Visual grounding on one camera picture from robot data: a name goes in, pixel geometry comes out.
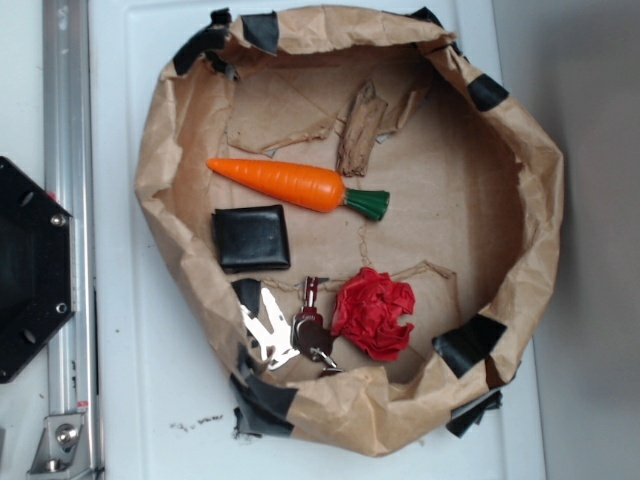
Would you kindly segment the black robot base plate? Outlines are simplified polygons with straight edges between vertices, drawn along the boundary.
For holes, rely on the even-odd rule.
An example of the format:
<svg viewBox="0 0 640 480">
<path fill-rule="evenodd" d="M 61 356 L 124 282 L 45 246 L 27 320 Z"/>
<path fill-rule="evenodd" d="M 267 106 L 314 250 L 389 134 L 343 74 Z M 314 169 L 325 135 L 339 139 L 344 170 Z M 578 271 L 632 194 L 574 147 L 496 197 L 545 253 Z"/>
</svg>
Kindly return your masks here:
<svg viewBox="0 0 640 480">
<path fill-rule="evenodd" d="M 72 316 L 71 215 L 1 159 L 1 382 L 13 381 Z"/>
</svg>

